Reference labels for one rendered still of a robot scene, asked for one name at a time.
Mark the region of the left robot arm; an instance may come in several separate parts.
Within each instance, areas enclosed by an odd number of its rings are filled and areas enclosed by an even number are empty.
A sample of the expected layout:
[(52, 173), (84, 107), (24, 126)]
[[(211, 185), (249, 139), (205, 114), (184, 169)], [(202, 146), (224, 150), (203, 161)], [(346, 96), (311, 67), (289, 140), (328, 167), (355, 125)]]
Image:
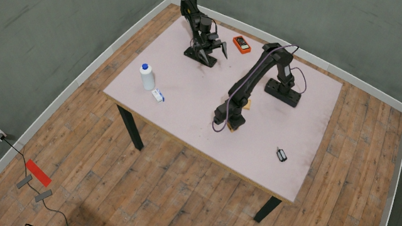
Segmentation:
[[(270, 54), (272, 58), (268, 55), (274, 49), (280, 47), (282, 46), (279, 43), (264, 44), (262, 47), (264, 51), (262, 52), (256, 64), (252, 67), (252, 69), (250, 69), (250, 71), (248, 71), (245, 76), (243, 76), (243, 78), (238, 80), (237, 83), (235, 83), (229, 89), (228, 94), (230, 97), (235, 92), (235, 90), (242, 85), (241, 88), (239, 88), (239, 90), (232, 96), (229, 102), (228, 118), (233, 114), (241, 113), (242, 108), (247, 105), (248, 98), (250, 98), (251, 92), (255, 88), (256, 84), (262, 79), (266, 72), (275, 65), (278, 69), (277, 79), (280, 82), (276, 81), (273, 78), (270, 78), (265, 87), (292, 101), (295, 104), (298, 103), (302, 95), (291, 89), (295, 86), (295, 77), (292, 75), (290, 70), (290, 63), (293, 60), (293, 55), (289, 53), (285, 48), (276, 50), (272, 54)], [(228, 100), (229, 99), (225, 100), (225, 103), (218, 106), (216, 110), (214, 110), (216, 118), (220, 121), (216, 123), (217, 125), (222, 124), (224, 120), (226, 120)]]

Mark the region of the white bottle with blue cap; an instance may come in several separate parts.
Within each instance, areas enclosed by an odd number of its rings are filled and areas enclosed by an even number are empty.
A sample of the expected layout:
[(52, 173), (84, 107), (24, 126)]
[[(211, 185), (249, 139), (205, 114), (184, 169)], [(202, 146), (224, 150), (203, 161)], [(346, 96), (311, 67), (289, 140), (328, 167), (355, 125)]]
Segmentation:
[(142, 64), (142, 67), (139, 69), (141, 78), (143, 81), (143, 87), (145, 90), (152, 90), (155, 87), (155, 81), (153, 78), (152, 67), (147, 63)]

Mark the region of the tan rectangular tray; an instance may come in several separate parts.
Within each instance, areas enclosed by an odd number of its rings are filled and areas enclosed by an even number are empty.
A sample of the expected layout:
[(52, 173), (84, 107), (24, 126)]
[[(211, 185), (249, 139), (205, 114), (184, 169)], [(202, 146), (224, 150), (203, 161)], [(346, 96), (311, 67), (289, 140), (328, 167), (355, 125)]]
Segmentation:
[(251, 99), (248, 99), (248, 103), (247, 103), (247, 105), (245, 105), (245, 106), (243, 107), (243, 109), (249, 110), (249, 109), (250, 109), (250, 105), (251, 105)]

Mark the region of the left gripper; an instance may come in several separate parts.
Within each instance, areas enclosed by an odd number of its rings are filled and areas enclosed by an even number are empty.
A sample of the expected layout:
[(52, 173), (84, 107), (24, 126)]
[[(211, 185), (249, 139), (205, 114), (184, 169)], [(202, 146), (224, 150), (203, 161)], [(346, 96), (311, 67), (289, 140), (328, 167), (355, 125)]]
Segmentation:
[[(217, 118), (216, 118), (216, 116), (214, 116), (215, 117), (215, 119), (217, 120), (217, 122), (220, 122)], [(242, 116), (242, 114), (241, 113), (239, 113), (239, 114), (233, 114), (232, 116), (230, 116), (229, 118), (228, 118), (228, 123), (231, 125), (231, 127), (232, 127), (232, 129), (234, 129), (234, 131), (238, 128), (238, 127), (240, 127), (241, 125), (243, 125), (245, 122), (246, 122), (246, 120), (245, 120), (245, 118)], [(236, 128), (237, 127), (237, 128)]]

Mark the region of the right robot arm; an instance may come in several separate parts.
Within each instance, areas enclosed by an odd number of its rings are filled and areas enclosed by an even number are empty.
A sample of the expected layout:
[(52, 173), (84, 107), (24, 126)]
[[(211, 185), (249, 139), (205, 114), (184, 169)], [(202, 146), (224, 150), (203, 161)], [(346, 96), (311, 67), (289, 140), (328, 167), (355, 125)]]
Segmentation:
[[(195, 6), (195, 4), (196, 4), (196, 6)], [(196, 10), (195, 10), (195, 8), (196, 8)], [(212, 26), (212, 20), (209, 19), (207, 14), (205, 15), (198, 9), (197, 0), (181, 0), (180, 11), (181, 11), (182, 16), (184, 16), (185, 19), (187, 20), (187, 22), (190, 26), (191, 32), (193, 33), (193, 46), (192, 47), (189, 46), (183, 52), (183, 54), (200, 62), (200, 63), (203, 63), (204, 65), (206, 65), (208, 67), (213, 67), (214, 64), (217, 62), (216, 58), (214, 58), (210, 55), (206, 55), (208, 62), (209, 62), (209, 65), (207, 65), (198, 56), (198, 52), (199, 52), (199, 50), (201, 50), (201, 45), (203, 45), (202, 36), (211, 33), (210, 30), (211, 30), (211, 26)], [(196, 11), (199, 11), (199, 13), (195, 13)], [(185, 15), (185, 14), (190, 14), (190, 13), (194, 13), (192, 15), (200, 15), (200, 16)], [(206, 16), (208, 18), (201, 17), (201, 15)], [(200, 24), (200, 19), (201, 19), (201, 24)]]

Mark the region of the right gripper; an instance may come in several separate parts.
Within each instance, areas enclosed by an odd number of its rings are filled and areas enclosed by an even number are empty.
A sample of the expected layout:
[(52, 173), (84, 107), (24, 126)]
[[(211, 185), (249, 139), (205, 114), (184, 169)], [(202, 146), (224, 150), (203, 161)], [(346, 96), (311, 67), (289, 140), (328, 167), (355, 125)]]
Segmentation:
[[(227, 59), (227, 43), (221, 42), (221, 40), (209, 40), (208, 36), (217, 35), (215, 32), (209, 33), (202, 36), (203, 45), (201, 45), (201, 50), (199, 50), (198, 55), (199, 58), (202, 59), (207, 65), (209, 65), (206, 55), (212, 53), (212, 50), (216, 48), (221, 48), (222, 45), (222, 52)], [(225, 52), (224, 52), (225, 50)], [(226, 54), (226, 55), (225, 55)], [(205, 58), (204, 58), (204, 57)]]

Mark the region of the orange digital multimeter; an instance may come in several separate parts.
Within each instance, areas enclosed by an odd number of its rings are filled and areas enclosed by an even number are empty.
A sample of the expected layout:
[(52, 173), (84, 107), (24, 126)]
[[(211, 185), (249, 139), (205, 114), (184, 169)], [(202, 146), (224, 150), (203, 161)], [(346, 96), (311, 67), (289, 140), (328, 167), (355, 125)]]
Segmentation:
[(242, 36), (233, 37), (233, 42), (242, 54), (251, 52), (251, 47)]

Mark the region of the blue and white small box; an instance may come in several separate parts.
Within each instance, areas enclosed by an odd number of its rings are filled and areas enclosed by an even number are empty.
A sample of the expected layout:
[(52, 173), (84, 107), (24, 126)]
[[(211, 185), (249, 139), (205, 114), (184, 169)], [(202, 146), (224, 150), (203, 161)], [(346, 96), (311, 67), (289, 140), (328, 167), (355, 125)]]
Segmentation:
[(153, 97), (155, 98), (155, 100), (157, 101), (158, 104), (160, 104), (160, 103), (165, 101), (163, 95), (161, 94), (161, 92), (158, 89), (152, 91), (152, 95), (153, 95)]

